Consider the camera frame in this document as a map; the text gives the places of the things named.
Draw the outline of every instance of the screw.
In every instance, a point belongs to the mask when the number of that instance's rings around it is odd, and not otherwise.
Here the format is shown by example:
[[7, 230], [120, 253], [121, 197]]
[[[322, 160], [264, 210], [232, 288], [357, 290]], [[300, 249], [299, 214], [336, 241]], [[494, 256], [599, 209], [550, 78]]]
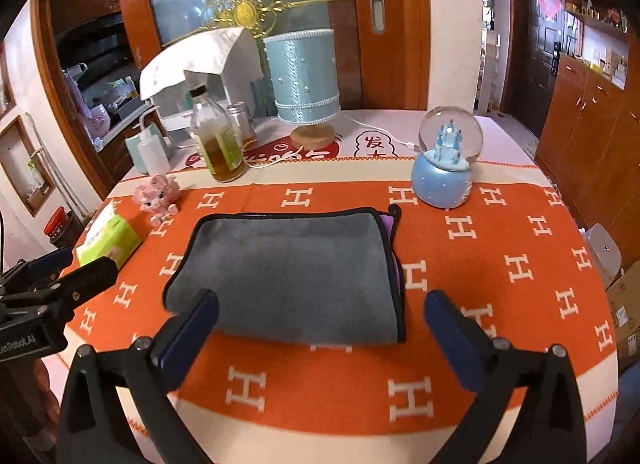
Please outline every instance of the screw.
[[566, 349], [562, 345], [553, 345], [551, 351], [557, 358], [564, 358], [566, 355]]
[[136, 350], [146, 350], [151, 346], [151, 338], [148, 338], [146, 336], [138, 338], [133, 343], [133, 346], [136, 348]]
[[509, 350], [511, 348], [511, 343], [505, 338], [494, 338], [492, 342], [498, 350]]
[[76, 354], [78, 354], [79, 358], [85, 358], [87, 357], [89, 354], [91, 354], [91, 350], [92, 350], [92, 346], [91, 345], [82, 345], [78, 351], [76, 352]]

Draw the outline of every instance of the black cable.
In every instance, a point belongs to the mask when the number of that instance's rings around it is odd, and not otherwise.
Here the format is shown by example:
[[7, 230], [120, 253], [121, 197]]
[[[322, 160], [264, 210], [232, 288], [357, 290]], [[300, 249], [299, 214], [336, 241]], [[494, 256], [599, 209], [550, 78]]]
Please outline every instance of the black cable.
[[2, 266], [4, 266], [4, 218], [0, 211], [0, 275], [4, 272]]

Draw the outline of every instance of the dark front door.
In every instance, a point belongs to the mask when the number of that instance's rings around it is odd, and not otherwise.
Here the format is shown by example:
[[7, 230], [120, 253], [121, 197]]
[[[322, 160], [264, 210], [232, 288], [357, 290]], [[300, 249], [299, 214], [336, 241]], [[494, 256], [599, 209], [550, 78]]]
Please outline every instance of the dark front door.
[[562, 43], [562, 5], [562, 0], [529, 0], [529, 36], [516, 78], [514, 117], [538, 138], [556, 83], [552, 63], [554, 44]]

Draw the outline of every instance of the glass bottle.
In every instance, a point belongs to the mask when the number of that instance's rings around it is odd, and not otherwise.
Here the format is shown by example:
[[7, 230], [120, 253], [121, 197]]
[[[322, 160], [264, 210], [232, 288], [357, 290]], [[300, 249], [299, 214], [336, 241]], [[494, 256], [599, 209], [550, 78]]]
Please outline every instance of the glass bottle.
[[220, 105], [207, 94], [206, 86], [190, 90], [193, 98], [191, 136], [198, 152], [218, 182], [231, 182], [247, 169], [234, 128]]

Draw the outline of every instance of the green tissue package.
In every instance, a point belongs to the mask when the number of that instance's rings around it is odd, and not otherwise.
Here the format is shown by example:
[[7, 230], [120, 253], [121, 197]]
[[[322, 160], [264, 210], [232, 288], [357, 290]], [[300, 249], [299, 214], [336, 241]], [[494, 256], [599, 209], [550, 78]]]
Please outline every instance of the green tissue package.
[[76, 248], [76, 256], [81, 267], [107, 256], [120, 269], [140, 243], [133, 227], [116, 213], [113, 203], [109, 203], [95, 219], [84, 243]]

